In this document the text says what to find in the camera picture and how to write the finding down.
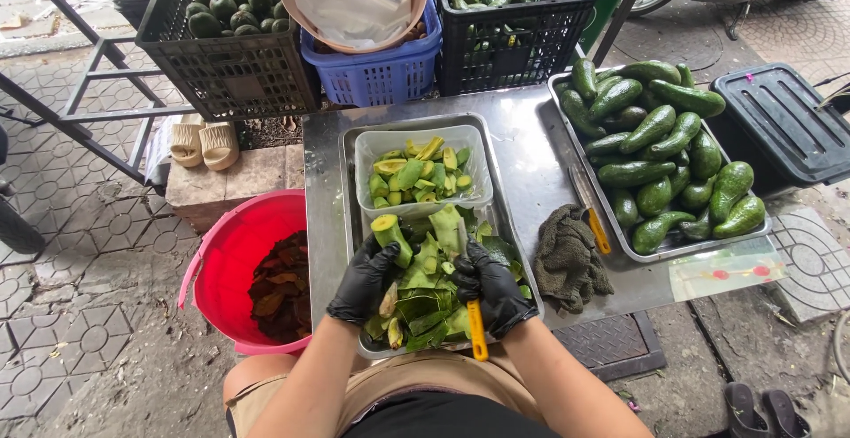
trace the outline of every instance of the blue basket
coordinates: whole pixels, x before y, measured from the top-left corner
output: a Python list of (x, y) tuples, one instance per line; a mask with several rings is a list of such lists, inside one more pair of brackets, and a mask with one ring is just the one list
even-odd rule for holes
[(301, 29), (301, 54), (319, 72), (327, 98), (361, 108), (417, 99), (433, 88), (433, 63), (443, 45), (443, 28), (433, 0), (422, 14), (428, 36), (399, 47), (364, 54), (319, 54), (313, 36)]

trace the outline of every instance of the khaki shorts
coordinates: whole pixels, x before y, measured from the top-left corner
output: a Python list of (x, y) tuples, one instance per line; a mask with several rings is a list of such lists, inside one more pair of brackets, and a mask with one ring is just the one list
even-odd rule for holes
[[(233, 438), (247, 436), (285, 380), (285, 374), (267, 378), (227, 402), (236, 431)], [(477, 361), (444, 350), (426, 350), (393, 357), (352, 374), (345, 390), (343, 411), (336, 423), (336, 436), (359, 421), (378, 401), (415, 390), (480, 395), (546, 424), (536, 401), (504, 355), (491, 355), (489, 361)]]

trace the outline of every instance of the person's right hand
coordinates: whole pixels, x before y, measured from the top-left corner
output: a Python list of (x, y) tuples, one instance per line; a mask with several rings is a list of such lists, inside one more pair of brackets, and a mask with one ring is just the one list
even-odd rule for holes
[(519, 292), (514, 274), (493, 260), (472, 236), (467, 255), (468, 259), (460, 255), (455, 258), (451, 279), (461, 303), (481, 299), (481, 318), (490, 335), (501, 340), (516, 324), (540, 314)]

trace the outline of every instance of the black glove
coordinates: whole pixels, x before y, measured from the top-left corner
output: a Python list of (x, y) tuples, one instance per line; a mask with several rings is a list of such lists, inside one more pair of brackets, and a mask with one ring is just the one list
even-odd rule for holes
[[(412, 230), (402, 228), (401, 233), (408, 239)], [(411, 244), (410, 248), (417, 253), (419, 246)], [(387, 247), (381, 248), (375, 235), (369, 234), (355, 253), (355, 257), (348, 263), (336, 296), (327, 306), (327, 314), (363, 326), (377, 313), (387, 288), (384, 283), (398, 274), (400, 268), (393, 260), (400, 252), (398, 242), (390, 242)]]
[(519, 292), (514, 274), (490, 257), (487, 249), (469, 237), (469, 259), (455, 258), (452, 281), (457, 285), (457, 298), (466, 303), (481, 299), (481, 319), (484, 328), (501, 340), (514, 326), (540, 314)]

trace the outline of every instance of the gray towel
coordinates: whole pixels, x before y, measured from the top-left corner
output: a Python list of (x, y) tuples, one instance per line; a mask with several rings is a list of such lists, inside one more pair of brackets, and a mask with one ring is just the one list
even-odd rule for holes
[(558, 300), (561, 310), (580, 314), (594, 294), (614, 293), (599, 259), (590, 226), (581, 220), (585, 208), (561, 205), (540, 225), (534, 261), (537, 288), (543, 297)]

